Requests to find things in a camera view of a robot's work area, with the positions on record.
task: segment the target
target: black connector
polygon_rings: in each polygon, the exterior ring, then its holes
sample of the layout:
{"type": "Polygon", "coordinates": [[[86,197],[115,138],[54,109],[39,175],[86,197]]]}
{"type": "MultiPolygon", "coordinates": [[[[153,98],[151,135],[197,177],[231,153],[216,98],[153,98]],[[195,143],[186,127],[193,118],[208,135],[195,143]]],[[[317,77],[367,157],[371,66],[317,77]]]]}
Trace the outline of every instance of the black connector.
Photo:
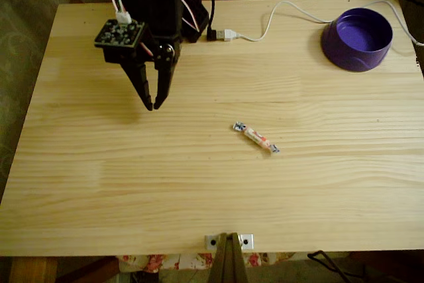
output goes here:
{"type": "Polygon", "coordinates": [[[217,40],[217,31],[212,29],[207,29],[206,40],[216,41],[217,40]]]}

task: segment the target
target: metal bracket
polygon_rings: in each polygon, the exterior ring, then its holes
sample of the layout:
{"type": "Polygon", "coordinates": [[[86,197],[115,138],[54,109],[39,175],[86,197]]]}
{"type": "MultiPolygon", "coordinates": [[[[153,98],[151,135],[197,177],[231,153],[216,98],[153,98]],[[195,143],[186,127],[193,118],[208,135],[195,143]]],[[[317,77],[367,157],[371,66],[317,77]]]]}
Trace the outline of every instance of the metal bracket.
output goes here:
{"type": "MultiPolygon", "coordinates": [[[[240,242],[240,247],[242,251],[253,250],[254,240],[253,234],[243,234],[238,235],[238,241],[240,242]]],[[[205,248],[208,251],[216,251],[217,245],[219,242],[219,235],[206,235],[205,236],[205,248]]]]}

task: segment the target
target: floral fabric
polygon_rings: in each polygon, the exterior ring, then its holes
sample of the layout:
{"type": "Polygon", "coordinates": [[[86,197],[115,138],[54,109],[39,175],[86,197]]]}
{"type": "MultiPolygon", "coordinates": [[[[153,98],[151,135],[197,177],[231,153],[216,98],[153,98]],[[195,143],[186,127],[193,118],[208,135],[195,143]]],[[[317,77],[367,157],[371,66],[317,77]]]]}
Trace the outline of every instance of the floral fabric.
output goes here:
{"type": "MultiPolygon", "coordinates": [[[[247,268],[271,265],[288,260],[294,253],[243,253],[247,268]]],[[[212,267],[215,253],[198,253],[192,255],[121,255],[119,268],[121,272],[145,271],[157,273],[159,270],[206,270],[212,267]]]]}

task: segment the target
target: wood grain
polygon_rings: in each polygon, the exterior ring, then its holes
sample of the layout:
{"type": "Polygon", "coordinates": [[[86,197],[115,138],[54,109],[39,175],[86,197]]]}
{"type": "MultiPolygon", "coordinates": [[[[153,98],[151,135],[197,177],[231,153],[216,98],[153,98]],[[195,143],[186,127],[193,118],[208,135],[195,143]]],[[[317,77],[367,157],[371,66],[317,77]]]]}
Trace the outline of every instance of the wood grain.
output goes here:
{"type": "MultiPolygon", "coordinates": [[[[330,19],[371,1],[295,2],[330,19]]],[[[275,3],[218,2],[214,27],[259,35],[275,3]]],[[[324,26],[280,7],[262,42],[184,44],[169,98],[148,112],[93,47],[111,6],[60,5],[1,203],[0,253],[193,253],[222,232],[254,233],[264,252],[423,248],[423,77],[390,8],[373,9],[394,41],[369,72],[332,65],[324,26]]]]}
{"type": "Polygon", "coordinates": [[[57,268],[56,258],[13,258],[9,283],[54,283],[57,268]]]}

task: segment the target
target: wrapped candy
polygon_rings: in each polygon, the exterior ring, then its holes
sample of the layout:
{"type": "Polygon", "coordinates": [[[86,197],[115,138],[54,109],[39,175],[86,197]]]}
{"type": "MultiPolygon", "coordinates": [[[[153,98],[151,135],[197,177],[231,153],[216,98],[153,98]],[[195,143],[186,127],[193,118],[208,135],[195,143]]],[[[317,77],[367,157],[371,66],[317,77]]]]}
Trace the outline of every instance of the wrapped candy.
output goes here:
{"type": "Polygon", "coordinates": [[[256,132],[252,127],[249,127],[241,122],[236,122],[233,125],[233,129],[238,132],[243,132],[248,138],[254,141],[256,144],[262,148],[268,149],[270,152],[280,152],[276,145],[271,144],[271,142],[263,137],[261,134],[256,132]]]}

